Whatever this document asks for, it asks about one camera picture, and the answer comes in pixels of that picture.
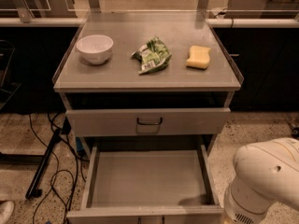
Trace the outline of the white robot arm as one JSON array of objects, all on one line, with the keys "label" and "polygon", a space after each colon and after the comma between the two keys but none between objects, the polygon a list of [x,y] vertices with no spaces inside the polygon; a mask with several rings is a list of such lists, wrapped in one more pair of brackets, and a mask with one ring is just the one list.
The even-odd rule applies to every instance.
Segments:
[{"label": "white robot arm", "polygon": [[242,146],[224,194],[221,224],[260,224],[274,203],[299,210],[299,141],[279,138]]}]

